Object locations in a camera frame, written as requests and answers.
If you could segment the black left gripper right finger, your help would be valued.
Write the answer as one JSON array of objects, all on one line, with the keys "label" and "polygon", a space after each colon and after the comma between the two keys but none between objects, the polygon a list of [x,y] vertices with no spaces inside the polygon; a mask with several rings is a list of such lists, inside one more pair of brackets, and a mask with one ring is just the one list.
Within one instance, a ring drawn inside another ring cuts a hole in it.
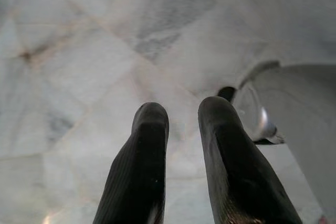
[{"label": "black left gripper right finger", "polygon": [[302,224],[275,171],[226,99],[205,98],[198,123],[215,224]]}]

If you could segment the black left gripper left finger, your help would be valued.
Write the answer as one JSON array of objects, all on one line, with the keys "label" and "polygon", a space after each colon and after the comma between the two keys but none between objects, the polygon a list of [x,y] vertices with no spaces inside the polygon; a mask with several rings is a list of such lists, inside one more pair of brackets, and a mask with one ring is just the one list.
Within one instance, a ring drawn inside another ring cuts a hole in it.
[{"label": "black left gripper left finger", "polygon": [[162,224],[169,118],[147,102],[136,111],[131,135],[113,160],[92,224]]}]

